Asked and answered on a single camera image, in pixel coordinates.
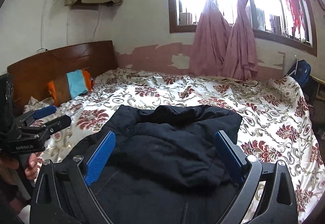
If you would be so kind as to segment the person's left hand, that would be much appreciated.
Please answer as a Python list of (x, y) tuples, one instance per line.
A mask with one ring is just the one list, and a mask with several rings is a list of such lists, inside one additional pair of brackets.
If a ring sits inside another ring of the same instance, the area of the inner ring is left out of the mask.
[[(1, 155), (1, 165), (12, 170), (19, 168), (19, 162), (15, 158), (5, 155)], [(30, 181), (33, 181), (37, 177), (37, 156), (35, 153), (32, 153), (28, 158), (28, 166), (25, 169), (25, 175)]]

